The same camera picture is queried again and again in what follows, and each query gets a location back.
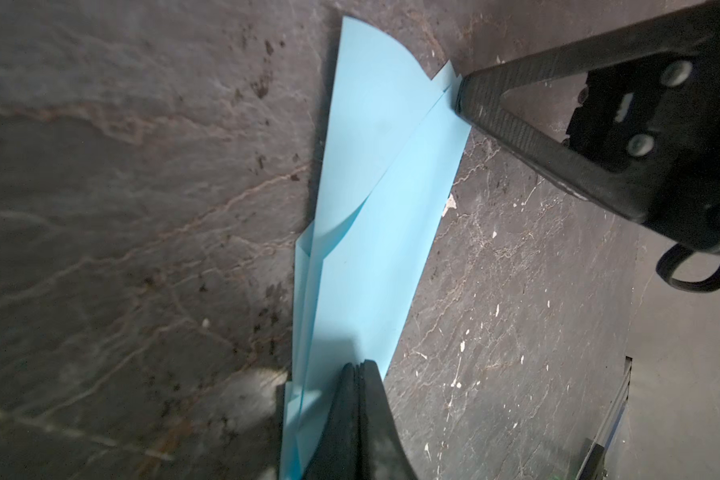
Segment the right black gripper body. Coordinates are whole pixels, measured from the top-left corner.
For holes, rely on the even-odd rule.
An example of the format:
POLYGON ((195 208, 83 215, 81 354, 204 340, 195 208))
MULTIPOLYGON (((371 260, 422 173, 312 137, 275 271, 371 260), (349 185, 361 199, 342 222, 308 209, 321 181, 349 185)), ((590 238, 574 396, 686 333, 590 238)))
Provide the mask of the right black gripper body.
POLYGON ((686 248, 720 256, 720 1, 599 39, 567 145, 600 168, 587 196, 686 248))

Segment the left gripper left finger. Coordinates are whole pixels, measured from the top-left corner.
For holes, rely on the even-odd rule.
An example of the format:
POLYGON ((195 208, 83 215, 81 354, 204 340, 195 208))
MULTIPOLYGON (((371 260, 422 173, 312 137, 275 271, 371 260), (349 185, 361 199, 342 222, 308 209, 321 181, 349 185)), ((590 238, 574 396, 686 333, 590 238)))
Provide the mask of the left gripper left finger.
POLYGON ((356 366, 341 370, 320 441, 303 479, 355 479, 358 472, 359 393, 356 366))

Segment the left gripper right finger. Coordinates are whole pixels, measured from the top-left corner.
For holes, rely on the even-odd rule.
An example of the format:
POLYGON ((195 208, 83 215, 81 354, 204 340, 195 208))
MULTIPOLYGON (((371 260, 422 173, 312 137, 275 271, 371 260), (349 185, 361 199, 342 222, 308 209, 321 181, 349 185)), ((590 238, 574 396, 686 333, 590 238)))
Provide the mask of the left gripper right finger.
POLYGON ((359 478, 412 479, 417 475, 402 446, 377 364, 359 366, 359 478))

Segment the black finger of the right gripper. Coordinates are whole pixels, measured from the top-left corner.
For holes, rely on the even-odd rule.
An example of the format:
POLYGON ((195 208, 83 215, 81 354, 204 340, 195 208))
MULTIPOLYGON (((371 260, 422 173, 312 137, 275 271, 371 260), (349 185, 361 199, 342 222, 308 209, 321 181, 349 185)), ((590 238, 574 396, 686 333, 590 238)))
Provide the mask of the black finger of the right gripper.
POLYGON ((589 70, 608 55, 599 39, 655 18, 474 71, 460 87, 458 113, 554 185, 599 205, 582 181, 603 172, 568 147, 566 131, 589 70))

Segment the light blue paper sheet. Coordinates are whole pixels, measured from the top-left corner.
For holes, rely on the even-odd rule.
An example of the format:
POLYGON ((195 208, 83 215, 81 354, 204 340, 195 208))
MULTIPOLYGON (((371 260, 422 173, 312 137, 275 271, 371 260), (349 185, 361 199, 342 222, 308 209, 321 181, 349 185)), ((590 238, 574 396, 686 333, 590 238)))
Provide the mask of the light blue paper sheet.
POLYGON ((283 479, 303 476, 341 369, 389 369, 470 133, 460 83, 343 18, 315 216, 295 245, 283 479))

